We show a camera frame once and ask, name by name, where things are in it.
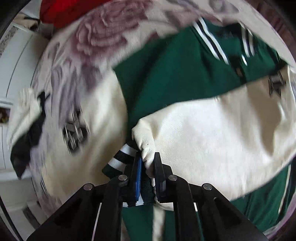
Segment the striped collar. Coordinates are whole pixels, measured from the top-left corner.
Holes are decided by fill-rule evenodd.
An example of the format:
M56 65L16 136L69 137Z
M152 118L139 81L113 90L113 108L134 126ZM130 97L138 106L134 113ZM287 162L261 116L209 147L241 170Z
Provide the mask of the striped collar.
M242 32L242 42L244 46L244 52L246 57L250 57L251 55L254 56L255 50L253 45L253 35L249 29L241 24L241 32ZM194 28L203 39L205 44L208 46L211 53L214 57L218 60L224 60L226 64L229 64L229 60L224 53L222 47L220 46L219 42L215 38L215 36L209 32L208 27L203 18L199 18L197 22L193 23ZM242 59L244 63L247 65L244 55L242 55Z

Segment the black and white stripe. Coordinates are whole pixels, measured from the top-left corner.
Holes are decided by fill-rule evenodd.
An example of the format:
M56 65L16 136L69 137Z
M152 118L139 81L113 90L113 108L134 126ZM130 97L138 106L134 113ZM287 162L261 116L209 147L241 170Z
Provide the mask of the black and white stripe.
M41 180L40 180L40 184L41 184L41 188L42 188L45 196L47 197L47 190L46 190L46 187L45 187L45 184L44 184L44 181L43 181L42 177L41 177Z
M247 30L243 24L240 25L242 29L242 42L244 46L244 52L246 56L249 58L250 56L255 55L253 34L249 29Z
M214 57L219 60L224 60L226 64L229 64L229 61L224 51L222 50L220 44L218 43L214 35L209 32L203 18L199 18L199 21L194 22L193 26L195 27L196 31L201 36L205 44L208 46Z
M246 58L244 57L244 55L243 55L243 54L242 54L242 60L243 60L244 64L247 66L247 65L248 65L248 63L247 63L247 61L246 61Z
M123 172L126 165L133 163L137 150L125 144L109 161L109 165L114 169Z

